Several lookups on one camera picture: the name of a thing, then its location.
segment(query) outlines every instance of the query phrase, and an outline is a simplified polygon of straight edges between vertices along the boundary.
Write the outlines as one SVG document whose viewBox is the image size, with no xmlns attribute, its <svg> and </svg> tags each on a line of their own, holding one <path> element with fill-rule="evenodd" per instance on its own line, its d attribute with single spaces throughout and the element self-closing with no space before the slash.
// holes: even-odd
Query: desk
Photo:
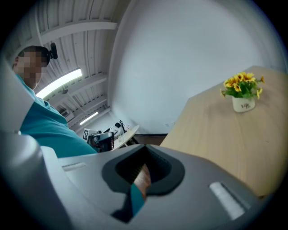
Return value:
<svg viewBox="0 0 288 230">
<path fill-rule="evenodd" d="M 139 129 L 140 125 L 136 125 L 131 129 L 128 129 L 126 133 L 124 133 L 122 135 L 122 137 L 120 137 L 121 141 L 119 140 L 119 138 L 117 140 L 114 141 L 114 149 L 119 149 L 121 146 L 123 146 L 124 144 L 126 144 L 137 132 L 137 130 Z"/>
<path fill-rule="evenodd" d="M 265 78 L 253 110 L 236 113 L 220 83 L 188 100 L 160 146 L 206 158 L 262 196 L 288 167 L 288 75 L 257 66 L 246 72 Z"/>
</svg>

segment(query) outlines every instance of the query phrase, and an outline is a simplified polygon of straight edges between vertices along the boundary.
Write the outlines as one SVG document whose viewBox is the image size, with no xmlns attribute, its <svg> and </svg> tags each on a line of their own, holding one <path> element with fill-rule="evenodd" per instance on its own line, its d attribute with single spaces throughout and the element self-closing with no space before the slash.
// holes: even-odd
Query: fluorescent light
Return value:
<svg viewBox="0 0 288 230">
<path fill-rule="evenodd" d="M 86 118 L 84 121 L 81 121 L 79 125 L 83 125 L 86 121 L 90 120 L 92 117 L 95 117 L 98 114 L 98 112 L 92 114 L 90 117 Z"/>
<path fill-rule="evenodd" d="M 49 85 L 47 85 L 44 89 L 42 89 L 38 94 L 36 94 L 37 97 L 40 98 L 45 98 L 49 93 L 53 92 L 54 90 L 56 90 L 57 88 L 59 88 L 60 86 L 66 84 L 69 81 L 74 80 L 77 77 L 81 77 L 82 76 L 82 72 L 81 69 L 76 69 L 73 72 L 70 72 L 60 78 L 58 78 L 57 80 L 55 80 L 54 82 L 50 83 Z"/>
</svg>

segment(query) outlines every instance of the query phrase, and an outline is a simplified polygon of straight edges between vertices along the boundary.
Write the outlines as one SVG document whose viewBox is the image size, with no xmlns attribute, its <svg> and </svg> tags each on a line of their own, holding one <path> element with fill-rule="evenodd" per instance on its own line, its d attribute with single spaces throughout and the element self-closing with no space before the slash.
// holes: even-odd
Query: teal fabric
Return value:
<svg viewBox="0 0 288 230">
<path fill-rule="evenodd" d="M 26 90 L 34 98 L 34 103 L 21 126 L 21 133 L 35 138 L 40 146 L 54 149 L 58 158 L 97 153 L 74 131 L 70 130 L 66 119 L 48 102 L 36 97 L 20 76 Z"/>
<path fill-rule="evenodd" d="M 144 200 L 141 194 L 141 191 L 136 187 L 135 184 L 131 186 L 131 205 L 132 205 L 132 212 L 133 216 L 137 214 L 137 212 L 142 208 L 144 205 Z"/>
</svg>

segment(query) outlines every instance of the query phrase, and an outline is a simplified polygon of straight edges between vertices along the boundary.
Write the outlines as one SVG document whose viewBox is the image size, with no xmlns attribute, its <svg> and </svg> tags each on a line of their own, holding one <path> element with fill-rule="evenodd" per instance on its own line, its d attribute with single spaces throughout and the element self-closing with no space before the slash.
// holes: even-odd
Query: round table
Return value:
<svg viewBox="0 0 288 230">
<path fill-rule="evenodd" d="M 140 125 L 136 125 L 131 129 L 128 129 L 121 137 L 114 141 L 114 149 L 119 149 L 121 146 L 125 145 L 137 132 Z"/>
</svg>

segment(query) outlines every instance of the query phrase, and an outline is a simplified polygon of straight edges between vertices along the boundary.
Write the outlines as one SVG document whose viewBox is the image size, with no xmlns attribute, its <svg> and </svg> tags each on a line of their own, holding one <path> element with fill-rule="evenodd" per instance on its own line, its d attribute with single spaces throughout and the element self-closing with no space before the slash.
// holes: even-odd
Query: white ceiling beam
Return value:
<svg viewBox="0 0 288 230">
<path fill-rule="evenodd" d="M 106 114 L 110 111 L 111 111 L 111 108 L 105 109 L 103 112 L 100 112 L 95 117 L 91 118 L 89 121 L 84 123 L 83 125 L 79 125 L 79 124 L 73 125 L 72 130 L 74 130 L 75 132 L 79 132 L 81 129 L 87 127 L 91 122 L 97 120 L 99 117 L 103 116 L 104 114 Z"/>
<path fill-rule="evenodd" d="M 87 118 L 90 114 L 93 112 L 93 108 L 96 106 L 100 106 L 100 105 L 104 105 L 102 103 L 107 101 L 107 97 L 106 96 L 101 96 L 97 99 L 95 99 L 94 101 L 91 101 L 89 103 L 87 103 L 86 105 L 84 105 L 82 108 L 85 109 L 85 112 L 83 112 L 82 110 L 76 110 L 73 112 L 74 118 L 72 120 L 70 120 L 68 122 L 68 126 L 72 127 L 73 125 L 81 122 L 82 120 L 84 120 L 85 118 Z"/>
<path fill-rule="evenodd" d="M 111 22 L 111 20 L 81 20 L 78 22 L 70 22 L 66 23 L 64 25 L 55 27 L 51 30 L 47 30 L 43 33 L 39 33 L 39 26 L 38 26 L 38 21 L 37 21 L 37 16 L 36 16 L 36 9 L 35 13 L 32 13 L 31 16 L 33 17 L 32 23 L 34 23 L 32 28 L 32 32 L 36 31 L 33 33 L 32 38 L 28 40 L 25 44 L 21 45 L 13 55 L 11 55 L 11 58 L 9 59 L 9 62 L 13 62 L 15 59 L 16 55 L 20 53 L 21 50 L 23 50 L 27 46 L 31 45 L 41 45 L 46 44 L 48 42 L 53 41 L 54 39 L 69 35 L 69 34 L 74 34 L 78 32 L 83 32 L 83 31 L 90 31 L 90 30 L 115 30 L 117 27 L 117 23 Z"/>
<path fill-rule="evenodd" d="M 86 112 L 80 107 L 80 105 L 76 102 L 76 100 L 70 95 L 70 93 L 67 92 L 67 95 L 69 96 L 69 100 L 72 101 L 72 104 L 74 104 L 78 109 L 80 109 L 81 111 L 83 111 L 83 113 L 86 113 Z"/>
<path fill-rule="evenodd" d="M 91 110 L 92 108 L 94 108 L 97 105 L 100 105 L 101 103 L 107 101 L 107 97 L 106 95 L 100 96 L 99 98 L 96 98 L 93 101 L 90 101 L 89 103 L 87 103 L 86 105 L 82 106 L 82 109 L 87 112 L 88 110 Z M 76 110 L 74 113 L 75 118 L 85 114 L 82 110 Z"/>
<path fill-rule="evenodd" d="M 117 23 L 107 20 L 82 20 L 78 22 L 66 23 L 51 30 L 41 33 L 43 44 L 54 39 L 83 31 L 93 30 L 115 30 Z"/>
<path fill-rule="evenodd" d="M 107 75 L 100 74 L 97 77 L 91 76 L 89 78 L 86 78 L 81 81 L 77 81 L 75 84 L 68 87 L 68 92 L 71 96 L 74 96 L 75 94 L 78 94 L 81 91 L 84 91 L 85 89 L 88 89 L 96 84 L 100 84 L 107 80 Z M 58 93 L 51 99 L 47 100 L 52 106 L 57 107 L 61 103 L 65 102 L 69 98 L 68 95 L 63 96 L 63 94 Z"/>
</svg>

